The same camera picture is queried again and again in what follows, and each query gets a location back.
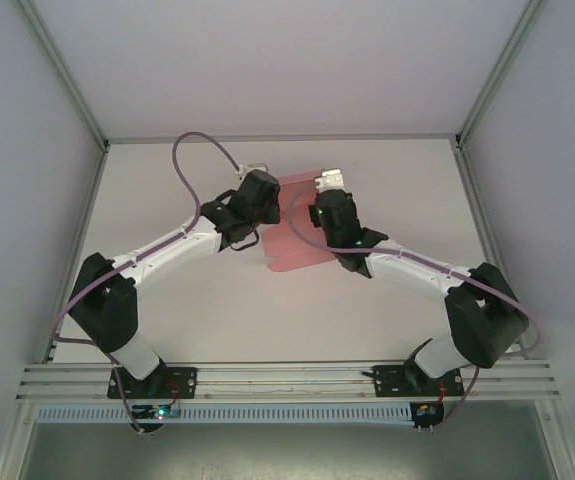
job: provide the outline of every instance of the white table surface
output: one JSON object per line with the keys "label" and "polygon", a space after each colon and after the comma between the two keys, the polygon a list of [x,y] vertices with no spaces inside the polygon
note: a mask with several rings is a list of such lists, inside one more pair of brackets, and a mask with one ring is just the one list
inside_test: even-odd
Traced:
{"label": "white table surface", "polygon": [[[264,162],[281,176],[340,167],[361,223],[403,246],[455,265],[483,260],[448,140],[233,142],[238,163]],[[178,227],[191,199],[171,145],[111,147],[81,258],[127,253]],[[181,145],[180,162],[202,202],[236,188],[220,152]],[[199,260],[139,298],[140,330],[168,362],[403,359],[448,331],[442,305],[336,262],[286,273],[261,247]],[[84,338],[67,318],[62,334]],[[106,362],[91,347],[59,345],[55,362]]]}

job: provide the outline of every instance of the robotic arm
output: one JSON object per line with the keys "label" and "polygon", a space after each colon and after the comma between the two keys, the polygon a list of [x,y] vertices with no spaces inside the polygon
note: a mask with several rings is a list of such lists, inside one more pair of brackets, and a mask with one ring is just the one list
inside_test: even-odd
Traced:
{"label": "robotic arm", "polygon": [[[491,368],[527,329],[529,320],[521,312],[453,276],[470,277],[515,299],[498,268],[488,263],[474,269],[454,267],[404,249],[387,235],[361,227],[340,170],[324,172],[316,183],[318,194],[310,216],[314,226],[325,232],[327,246],[375,249],[373,253],[335,253],[345,269],[411,287],[445,305],[451,332],[427,340],[405,362],[405,377],[416,389],[469,364]],[[439,265],[448,273],[429,265]]]}
{"label": "robotic arm", "polygon": [[[155,393],[164,382],[166,365],[138,333],[137,292],[190,261],[228,247],[240,251],[258,243],[256,228],[280,221],[279,191],[274,177],[249,170],[238,190],[228,190],[201,205],[198,219],[192,217],[149,245],[113,260],[100,253],[89,256],[72,298],[114,268],[127,262],[132,265],[87,294],[71,309],[71,317],[103,353],[116,358],[150,394]],[[255,241],[234,247],[252,233]]]}

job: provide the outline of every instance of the red translucent plastic sheet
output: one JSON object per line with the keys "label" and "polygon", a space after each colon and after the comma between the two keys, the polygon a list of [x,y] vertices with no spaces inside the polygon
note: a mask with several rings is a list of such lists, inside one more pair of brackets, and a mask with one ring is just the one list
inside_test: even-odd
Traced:
{"label": "red translucent plastic sheet", "polygon": [[[334,260],[334,256],[318,248],[307,245],[296,237],[287,222],[287,208],[293,198],[308,186],[314,186],[314,178],[320,176],[322,170],[299,173],[278,178],[280,182],[280,223],[265,230],[260,238],[265,255],[275,258],[267,267],[272,272],[288,272],[297,268],[309,267],[319,263]],[[308,206],[314,203],[316,190],[312,188],[298,199],[294,205],[293,218],[296,228],[312,240],[325,243],[322,229],[314,228],[309,218]]]}

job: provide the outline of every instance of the white panel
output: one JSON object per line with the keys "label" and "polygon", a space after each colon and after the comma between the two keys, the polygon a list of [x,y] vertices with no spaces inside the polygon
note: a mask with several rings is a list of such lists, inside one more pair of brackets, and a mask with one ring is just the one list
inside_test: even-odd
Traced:
{"label": "white panel", "polygon": [[109,138],[456,133],[525,0],[36,0]]}
{"label": "white panel", "polygon": [[[453,264],[482,260],[447,140],[226,144],[241,163],[275,175],[341,167],[363,225]],[[170,145],[111,148],[83,256],[113,257],[176,228],[191,213]],[[203,202],[236,187],[209,144],[180,148]],[[167,361],[317,361],[405,358],[448,331],[444,308],[336,262],[287,273],[266,268],[261,248],[226,251],[187,265],[140,299],[141,333]],[[69,321],[64,334],[81,334]],[[105,362],[86,346],[60,345],[59,362]]]}
{"label": "white panel", "polygon": [[545,7],[471,156],[575,429],[575,2]]}
{"label": "white panel", "polygon": [[0,440],[40,360],[97,152],[12,2],[0,0]]}

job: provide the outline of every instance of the white wall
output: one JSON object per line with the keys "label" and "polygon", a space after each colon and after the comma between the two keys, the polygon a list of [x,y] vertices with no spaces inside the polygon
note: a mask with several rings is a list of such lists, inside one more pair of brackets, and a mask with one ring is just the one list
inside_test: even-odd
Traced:
{"label": "white wall", "polygon": [[0,0],[0,440],[48,316],[97,150],[12,2]]}
{"label": "white wall", "polygon": [[35,0],[109,139],[455,134],[526,0]]}
{"label": "white wall", "polygon": [[545,7],[470,150],[575,429],[575,2]]}

